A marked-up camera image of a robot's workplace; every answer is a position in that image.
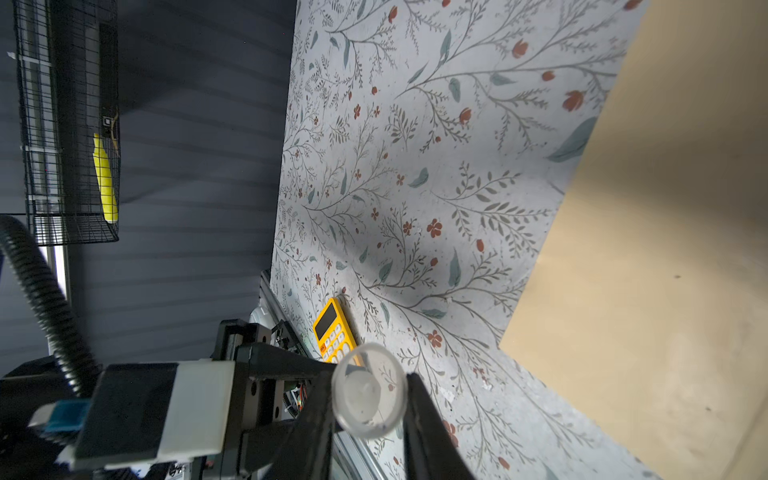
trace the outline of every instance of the calculator display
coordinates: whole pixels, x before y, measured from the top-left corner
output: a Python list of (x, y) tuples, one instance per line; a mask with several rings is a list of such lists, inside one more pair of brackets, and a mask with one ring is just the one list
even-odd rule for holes
[(315, 335), (317, 335), (317, 339), (323, 338), (323, 335), (328, 331), (328, 327), (331, 326), (331, 323), (333, 323), (333, 320), (335, 319), (336, 309), (333, 307), (333, 304), (331, 304), (331, 306), (326, 309), (326, 312), (320, 318), (317, 325), (315, 325)]

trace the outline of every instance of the black corrugated tube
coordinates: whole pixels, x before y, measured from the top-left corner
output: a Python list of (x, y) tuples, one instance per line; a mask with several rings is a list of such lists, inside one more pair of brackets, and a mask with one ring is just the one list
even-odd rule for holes
[(0, 215), (0, 251), (16, 272), (67, 383), (76, 396), (91, 396), (99, 373), (91, 350), (37, 243), (24, 225), (9, 215)]

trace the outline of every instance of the floral backdrop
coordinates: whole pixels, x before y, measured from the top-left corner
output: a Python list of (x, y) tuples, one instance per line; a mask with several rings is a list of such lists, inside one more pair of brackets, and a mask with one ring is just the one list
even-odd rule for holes
[(497, 347), (646, 3), (298, 3), (273, 288), (317, 358), (339, 298), (478, 478), (655, 477)]

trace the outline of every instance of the clear plastic cup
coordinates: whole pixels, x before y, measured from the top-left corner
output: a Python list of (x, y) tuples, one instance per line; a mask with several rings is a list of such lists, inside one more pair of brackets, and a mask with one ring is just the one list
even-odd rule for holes
[(406, 374), (397, 359), (378, 343), (366, 343), (349, 352), (333, 372), (331, 383), (333, 414), (352, 436), (382, 437), (406, 413)]

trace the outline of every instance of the wire basket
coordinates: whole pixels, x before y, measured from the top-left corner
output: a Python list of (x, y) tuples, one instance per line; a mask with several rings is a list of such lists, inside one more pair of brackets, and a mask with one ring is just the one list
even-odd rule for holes
[(40, 246), (118, 240), (116, 0), (14, 0), (27, 223)]

